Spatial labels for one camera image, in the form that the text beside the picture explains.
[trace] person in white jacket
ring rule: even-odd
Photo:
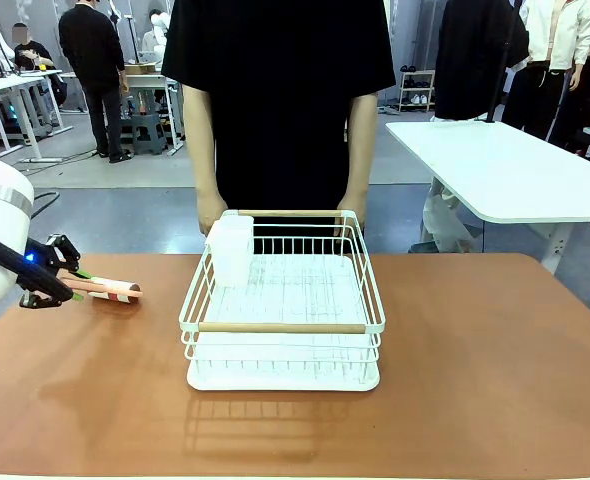
[[[573,62],[569,88],[581,80],[590,49],[590,0],[525,0],[520,16],[529,58],[515,75],[502,121],[545,140]]]

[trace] brown table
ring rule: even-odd
[[[0,320],[0,473],[590,476],[590,312],[519,255],[375,256],[370,393],[202,393],[178,313],[198,257],[87,255],[138,281]]]

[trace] wooden handle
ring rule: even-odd
[[[99,283],[85,282],[83,280],[73,280],[70,278],[63,278],[62,282],[73,290],[81,290],[83,292],[97,292],[97,293],[113,293],[115,295],[125,295],[127,297],[143,297],[143,292],[135,290],[124,290],[121,288],[107,287]]]
[[[341,210],[239,210],[239,215],[249,217],[335,217],[343,216]]]
[[[351,324],[283,324],[283,323],[219,323],[203,322],[199,324],[200,332],[212,333],[366,333],[365,325]]]

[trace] gray plastic stool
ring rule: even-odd
[[[140,155],[151,152],[160,155],[167,146],[159,115],[133,115],[133,150]]]

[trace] floor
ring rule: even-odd
[[[405,253],[417,242],[427,191],[428,185],[371,187],[366,228],[371,254]],[[467,223],[482,226],[466,210],[460,214]],[[30,235],[36,240],[45,241],[52,233],[66,233],[82,253],[201,253],[204,248],[190,188],[64,189],[59,201],[31,224]],[[484,237],[486,252],[539,258],[544,247],[521,225],[486,224]],[[590,226],[575,230],[557,278],[590,303]],[[7,295],[0,314],[19,297],[19,289]]]
[[[426,168],[387,132],[387,122],[427,121],[432,113],[407,112],[400,116],[380,115],[371,184],[421,184],[431,180]],[[66,158],[95,147],[87,115],[64,115],[64,124],[75,128],[39,142],[43,157]],[[3,160],[17,164],[32,156],[30,148],[7,155]],[[128,162],[109,165],[99,157],[71,159],[66,165],[17,164],[37,188],[134,188],[194,187],[193,169],[186,147],[173,156],[137,155]]]

